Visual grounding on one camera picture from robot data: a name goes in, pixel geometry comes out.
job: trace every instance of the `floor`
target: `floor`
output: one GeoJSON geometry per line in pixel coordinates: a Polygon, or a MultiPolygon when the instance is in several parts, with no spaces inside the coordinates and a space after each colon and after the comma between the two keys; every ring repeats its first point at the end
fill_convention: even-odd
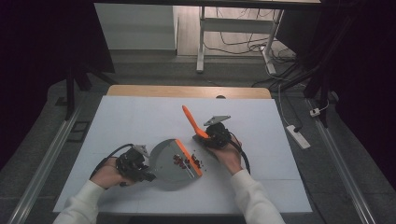
{"type": "MultiPolygon", "coordinates": [[[[185,9],[186,12],[191,10],[194,11],[193,13],[197,13],[196,7],[185,9]]],[[[240,16],[243,14],[242,10],[233,15],[240,16]]],[[[221,12],[223,15],[227,14],[223,9],[221,12]]],[[[193,32],[183,34],[182,26],[183,24],[180,24],[177,56],[167,52],[112,51],[116,74],[108,75],[121,84],[135,85],[251,87],[257,83],[256,88],[269,88],[275,83],[274,79],[266,75],[260,55],[254,52],[250,52],[244,57],[241,55],[235,57],[235,55],[225,55],[217,50],[208,50],[206,53],[210,57],[205,59],[205,72],[197,75],[195,73],[196,52],[194,52],[196,48],[180,46],[183,43],[181,37],[186,37],[193,32]]],[[[213,44],[213,47],[216,46],[216,48],[230,48],[230,46],[222,46],[219,34],[213,35],[218,37],[205,36],[207,45],[212,46],[213,44]]],[[[192,37],[186,39],[191,43],[196,43],[197,40],[196,38],[192,40],[192,37]]],[[[246,40],[246,35],[240,35],[237,39],[228,39],[227,36],[227,41],[230,42],[246,40]]],[[[233,48],[235,49],[227,50],[242,51],[246,50],[247,46],[233,46],[233,48]]],[[[290,63],[276,63],[276,70],[282,73],[289,66],[290,63]]],[[[89,91],[79,91],[78,88],[75,90],[78,102],[84,100],[76,120],[78,123],[89,124],[92,121],[101,97],[106,94],[109,87],[107,83],[93,75],[89,75],[89,78],[92,82],[92,88],[89,91]]],[[[301,83],[282,92],[280,97],[277,91],[272,92],[279,111],[281,111],[280,108],[283,110],[279,115],[285,118],[288,123],[302,123],[304,127],[301,129],[301,133],[312,145],[309,150],[301,150],[288,135],[290,148],[299,166],[314,212],[302,215],[282,214],[282,217],[287,223],[363,223],[356,213],[352,197],[347,192],[339,171],[333,164],[329,149],[318,131],[318,125],[309,116],[309,106],[302,95],[305,84],[301,83]]],[[[40,117],[13,158],[1,170],[0,223],[6,223],[10,219],[37,167],[62,127],[65,116],[64,97],[64,81],[54,84],[49,89],[48,101],[40,117]]],[[[310,102],[315,104],[316,100],[312,99],[310,102]]],[[[329,130],[332,132],[333,139],[339,147],[350,173],[353,174],[363,198],[370,207],[376,223],[396,223],[395,190],[381,174],[359,140],[339,119],[334,109],[335,106],[336,99],[332,98],[328,108],[329,130]]],[[[56,217],[56,214],[51,212],[53,205],[55,205],[73,167],[84,135],[76,132],[68,134],[66,138],[67,141],[54,161],[46,183],[38,192],[35,204],[32,210],[29,210],[25,223],[51,223],[56,217]]],[[[218,217],[124,217],[110,214],[100,214],[98,217],[98,223],[219,223],[225,221],[227,223],[243,223],[241,217],[228,219],[219,219],[218,217]]]]}

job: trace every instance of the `metal rail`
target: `metal rail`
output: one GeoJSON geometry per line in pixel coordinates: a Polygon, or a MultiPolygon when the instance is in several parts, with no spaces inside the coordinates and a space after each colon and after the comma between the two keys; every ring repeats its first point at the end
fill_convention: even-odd
{"type": "MultiPolygon", "coordinates": [[[[312,109],[313,106],[311,102],[308,99],[306,99],[305,101],[307,102],[308,107],[312,109]]],[[[350,173],[338,146],[335,144],[335,141],[332,138],[331,132],[328,128],[324,127],[323,123],[318,118],[315,119],[315,123],[317,124],[318,131],[326,145],[326,148],[329,150],[335,168],[337,169],[338,174],[343,180],[346,190],[352,198],[352,202],[355,205],[356,211],[361,218],[361,223],[375,224],[376,222],[374,215],[370,210],[368,203],[364,199],[364,196],[361,193],[361,189],[353,178],[352,173],[350,173]]]]}
{"type": "Polygon", "coordinates": [[[35,171],[35,175],[31,179],[28,187],[21,196],[18,205],[15,207],[14,212],[12,213],[8,221],[8,224],[24,223],[26,218],[29,216],[32,207],[35,204],[35,200],[37,199],[38,194],[43,188],[47,177],[49,176],[50,171],[53,167],[53,164],[55,163],[59,153],[61,152],[62,147],[64,146],[67,135],[73,128],[73,125],[78,117],[79,112],[81,111],[82,104],[85,102],[85,99],[86,95],[84,94],[82,100],[78,104],[78,107],[72,114],[70,120],[65,120],[62,123],[61,128],[56,133],[56,136],[50,144],[46,155],[44,156],[37,170],[35,171]]]}

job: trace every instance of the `white tabletop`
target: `white tabletop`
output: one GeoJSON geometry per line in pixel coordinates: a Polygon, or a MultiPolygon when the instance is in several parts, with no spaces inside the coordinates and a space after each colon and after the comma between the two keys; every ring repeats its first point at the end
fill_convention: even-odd
{"type": "Polygon", "coordinates": [[[102,99],[54,211],[63,210],[66,199],[79,191],[97,163],[117,147],[147,145],[150,152],[161,141],[178,138],[203,161],[202,177],[187,183],[156,179],[129,188],[114,187],[102,196],[99,210],[139,215],[240,214],[233,202],[230,175],[191,139],[194,132],[182,105],[201,128],[212,116],[230,115],[223,124],[243,143],[252,177],[266,187],[279,211],[312,211],[274,100],[132,96],[102,99]]]}

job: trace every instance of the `metal frame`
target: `metal frame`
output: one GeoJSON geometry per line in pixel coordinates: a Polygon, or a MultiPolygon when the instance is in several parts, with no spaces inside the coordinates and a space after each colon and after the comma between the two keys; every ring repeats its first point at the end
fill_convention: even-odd
{"type": "MultiPolygon", "coordinates": [[[[310,109],[314,108],[310,100],[305,99],[305,101],[310,109]]],[[[368,203],[364,199],[364,196],[361,193],[361,189],[353,178],[352,173],[350,173],[347,167],[347,163],[344,161],[344,158],[340,152],[340,149],[332,138],[332,133],[328,128],[323,125],[322,122],[320,122],[319,118],[315,118],[315,123],[317,124],[318,131],[326,145],[326,148],[329,150],[329,154],[332,157],[335,168],[337,169],[338,174],[340,175],[344,186],[346,187],[346,190],[352,198],[356,211],[361,218],[361,223],[375,224],[376,222],[373,212],[371,211],[368,203]]]]}
{"type": "Polygon", "coordinates": [[[277,27],[280,22],[283,10],[279,10],[274,21],[255,21],[242,19],[223,19],[223,18],[206,18],[205,7],[200,7],[200,36],[197,55],[197,73],[204,72],[204,35],[207,32],[229,32],[229,33],[253,33],[268,34],[268,42],[265,48],[262,48],[262,56],[270,75],[276,74],[276,70],[269,56],[272,43],[274,42],[277,27]]]}
{"type": "Polygon", "coordinates": [[[11,218],[8,220],[8,224],[14,223],[24,223],[26,218],[29,216],[30,211],[32,210],[33,205],[35,204],[35,200],[38,197],[41,189],[43,188],[47,177],[50,174],[50,171],[58,158],[59,153],[61,152],[62,147],[64,146],[64,142],[66,141],[67,135],[69,135],[70,130],[73,128],[73,125],[81,111],[82,105],[85,102],[86,95],[83,95],[83,99],[78,104],[77,109],[71,115],[70,120],[64,120],[61,128],[56,133],[55,138],[49,146],[49,149],[35,171],[35,175],[32,180],[29,182],[25,192],[21,196],[18,205],[15,207],[11,218]]]}

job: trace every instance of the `dark background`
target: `dark background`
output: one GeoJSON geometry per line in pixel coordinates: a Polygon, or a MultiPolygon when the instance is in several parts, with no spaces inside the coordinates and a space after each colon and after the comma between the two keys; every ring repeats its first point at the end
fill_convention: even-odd
{"type": "MultiPolygon", "coordinates": [[[[340,117],[394,188],[395,11],[393,1],[367,1],[331,66],[331,89],[339,95],[336,108],[340,117]]],[[[338,22],[326,13],[313,22],[318,29],[311,36],[311,48],[338,22]]],[[[35,123],[49,87],[65,79],[70,66],[87,63],[101,71],[114,69],[92,3],[2,1],[0,30],[3,167],[35,123]]]]}
{"type": "Polygon", "coordinates": [[[35,123],[49,87],[64,80],[71,67],[114,68],[88,1],[1,1],[0,31],[3,167],[35,123]]]}

